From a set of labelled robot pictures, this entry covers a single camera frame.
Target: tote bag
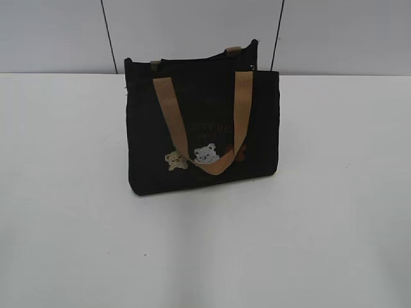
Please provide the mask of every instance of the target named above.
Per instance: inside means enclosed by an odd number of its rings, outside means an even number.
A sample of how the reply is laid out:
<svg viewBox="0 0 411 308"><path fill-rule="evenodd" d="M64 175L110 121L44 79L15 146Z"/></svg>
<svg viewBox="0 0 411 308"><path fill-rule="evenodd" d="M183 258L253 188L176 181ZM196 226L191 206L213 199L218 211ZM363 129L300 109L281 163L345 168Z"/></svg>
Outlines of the tote bag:
<svg viewBox="0 0 411 308"><path fill-rule="evenodd" d="M258 41L211 58L125 60L128 180L138 195L268 176L278 163L279 75Z"/></svg>

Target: white wall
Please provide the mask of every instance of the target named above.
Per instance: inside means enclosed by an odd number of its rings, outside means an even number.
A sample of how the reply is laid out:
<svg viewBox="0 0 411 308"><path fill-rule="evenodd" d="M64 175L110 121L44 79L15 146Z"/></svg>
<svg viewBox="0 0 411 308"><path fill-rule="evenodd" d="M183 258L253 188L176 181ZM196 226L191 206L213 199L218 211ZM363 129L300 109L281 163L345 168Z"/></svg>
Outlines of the white wall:
<svg viewBox="0 0 411 308"><path fill-rule="evenodd" d="M114 73L96 0L1 0L0 44L0 73Z"/></svg>
<svg viewBox="0 0 411 308"><path fill-rule="evenodd" d="M410 0L286 0L276 67L411 75Z"/></svg>
<svg viewBox="0 0 411 308"><path fill-rule="evenodd" d="M116 62L213 55L260 39L270 65L281 0L104 0ZM286 0L285 74L411 75L411 1ZM114 73L99 0L4 0L0 73Z"/></svg>
<svg viewBox="0 0 411 308"><path fill-rule="evenodd" d="M270 65L281 0L105 0L119 70L123 59L201 58L260 40Z"/></svg>

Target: tan bear patch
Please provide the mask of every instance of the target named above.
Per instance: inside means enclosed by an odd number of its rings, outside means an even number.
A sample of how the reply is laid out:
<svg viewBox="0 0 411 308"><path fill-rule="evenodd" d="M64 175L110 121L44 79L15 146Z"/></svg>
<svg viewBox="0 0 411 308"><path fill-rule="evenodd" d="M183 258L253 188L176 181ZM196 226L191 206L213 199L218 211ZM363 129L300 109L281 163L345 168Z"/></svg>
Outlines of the tan bear patch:
<svg viewBox="0 0 411 308"><path fill-rule="evenodd" d="M181 156L180 153L178 153L177 151L172 151L170 154L167 154L164 158L169 164L168 171L173 171L175 168L188 168L187 160L183 156Z"/></svg>

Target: tan handle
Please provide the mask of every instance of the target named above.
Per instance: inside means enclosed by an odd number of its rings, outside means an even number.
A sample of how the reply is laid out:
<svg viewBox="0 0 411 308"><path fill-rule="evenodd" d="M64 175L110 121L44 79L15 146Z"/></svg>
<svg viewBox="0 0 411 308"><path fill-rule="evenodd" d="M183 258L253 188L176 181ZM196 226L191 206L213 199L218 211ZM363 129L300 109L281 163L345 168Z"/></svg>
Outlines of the tan handle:
<svg viewBox="0 0 411 308"><path fill-rule="evenodd" d="M252 104L252 72L236 72L234 91L234 147L216 162L203 165L192 161L188 153L186 128L170 77L153 79L155 92L176 150L210 175L220 175L234 161L249 127Z"/></svg>

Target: teddy bear patch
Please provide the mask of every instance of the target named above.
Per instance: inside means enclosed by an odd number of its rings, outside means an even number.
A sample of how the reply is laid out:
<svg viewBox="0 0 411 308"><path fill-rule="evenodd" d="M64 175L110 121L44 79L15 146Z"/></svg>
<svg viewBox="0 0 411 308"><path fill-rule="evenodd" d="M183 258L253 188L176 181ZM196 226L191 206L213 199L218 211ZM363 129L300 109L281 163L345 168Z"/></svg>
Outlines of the teddy bear patch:
<svg viewBox="0 0 411 308"><path fill-rule="evenodd" d="M170 154L167 154L165 160L168 162L168 171L173 171L175 168L187 169L188 164L187 160L180 155L177 151L172 151Z"/></svg>
<svg viewBox="0 0 411 308"><path fill-rule="evenodd" d="M196 158L194 158L194 161L200 165L209 165L213 162L216 162L220 159L220 156L215 152L215 148L215 144L210 143L208 146L203 146L202 148L195 149L194 154Z"/></svg>

